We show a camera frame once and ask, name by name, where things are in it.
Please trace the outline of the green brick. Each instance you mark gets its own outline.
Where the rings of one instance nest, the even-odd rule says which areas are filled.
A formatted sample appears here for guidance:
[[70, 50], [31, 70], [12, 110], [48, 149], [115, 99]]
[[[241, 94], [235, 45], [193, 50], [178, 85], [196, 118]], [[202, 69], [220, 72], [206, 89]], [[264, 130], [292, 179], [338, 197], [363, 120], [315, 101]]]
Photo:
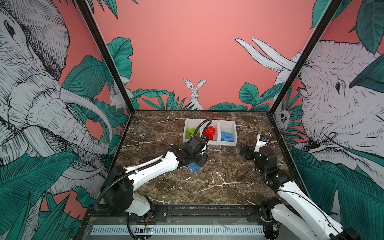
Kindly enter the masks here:
[[190, 139], [193, 134], [195, 133], [196, 131], [196, 128], [192, 128], [192, 129], [187, 129], [186, 130], [186, 139]]

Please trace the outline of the red brick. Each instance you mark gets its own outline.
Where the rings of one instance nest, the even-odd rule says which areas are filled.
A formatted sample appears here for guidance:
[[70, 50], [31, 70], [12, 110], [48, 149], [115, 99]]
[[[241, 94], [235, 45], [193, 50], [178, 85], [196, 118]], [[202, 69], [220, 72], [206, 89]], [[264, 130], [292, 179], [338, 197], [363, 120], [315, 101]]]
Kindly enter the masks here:
[[206, 129], [206, 131], [204, 132], [204, 136], [208, 136], [210, 137], [210, 141], [215, 141], [215, 137], [216, 137], [216, 127], [208, 127]]

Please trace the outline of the white three-compartment bin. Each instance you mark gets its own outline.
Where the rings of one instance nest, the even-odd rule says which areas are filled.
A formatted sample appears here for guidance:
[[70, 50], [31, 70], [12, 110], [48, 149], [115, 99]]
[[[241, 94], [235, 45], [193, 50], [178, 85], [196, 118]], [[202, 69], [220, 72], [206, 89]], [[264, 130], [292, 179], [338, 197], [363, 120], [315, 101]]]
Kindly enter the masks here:
[[[183, 142], [187, 142], [197, 130], [202, 119], [185, 119], [185, 126], [183, 132]], [[236, 122], [224, 121], [224, 120], [212, 120], [210, 126], [203, 133], [203, 130], [208, 123], [204, 123], [199, 130], [197, 130], [196, 136], [209, 137], [209, 145], [230, 146], [236, 147], [238, 134], [236, 130]]]

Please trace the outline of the blue brick bottom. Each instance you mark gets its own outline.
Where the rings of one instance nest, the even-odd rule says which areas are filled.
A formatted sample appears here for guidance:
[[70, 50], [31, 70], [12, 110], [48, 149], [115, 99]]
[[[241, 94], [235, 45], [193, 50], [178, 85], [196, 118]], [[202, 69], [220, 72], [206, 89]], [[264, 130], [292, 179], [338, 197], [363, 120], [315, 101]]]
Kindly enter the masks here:
[[234, 135], [227, 132], [221, 132], [221, 141], [234, 142]]

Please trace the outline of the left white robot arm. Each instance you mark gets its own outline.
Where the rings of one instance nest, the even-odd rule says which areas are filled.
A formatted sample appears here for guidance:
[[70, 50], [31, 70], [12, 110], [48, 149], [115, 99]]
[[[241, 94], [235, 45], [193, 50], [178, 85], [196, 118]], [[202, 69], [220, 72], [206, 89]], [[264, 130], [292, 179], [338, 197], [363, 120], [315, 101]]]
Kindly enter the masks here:
[[141, 165], [113, 167], [100, 188], [94, 210], [108, 210], [111, 216], [127, 212], [148, 222], [156, 215], [155, 206], [148, 197], [138, 194], [137, 189], [162, 174], [190, 164], [204, 166], [209, 156], [206, 152], [209, 141], [206, 136], [193, 136], [181, 145], [167, 146], [161, 156]]

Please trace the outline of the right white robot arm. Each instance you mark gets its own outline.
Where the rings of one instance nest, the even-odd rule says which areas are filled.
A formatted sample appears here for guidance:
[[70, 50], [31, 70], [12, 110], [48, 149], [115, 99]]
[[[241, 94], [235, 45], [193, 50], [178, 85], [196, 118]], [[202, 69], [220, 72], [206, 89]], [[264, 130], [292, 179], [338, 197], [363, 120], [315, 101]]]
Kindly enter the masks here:
[[259, 147], [257, 151], [243, 146], [240, 155], [255, 165], [256, 173], [282, 199], [293, 208], [273, 197], [263, 201], [259, 210], [261, 219], [268, 223], [264, 235], [269, 240], [276, 239], [279, 228], [272, 222], [286, 226], [301, 240], [359, 240], [361, 237], [352, 228], [343, 227], [321, 210], [289, 175], [278, 168], [277, 155], [270, 147]]

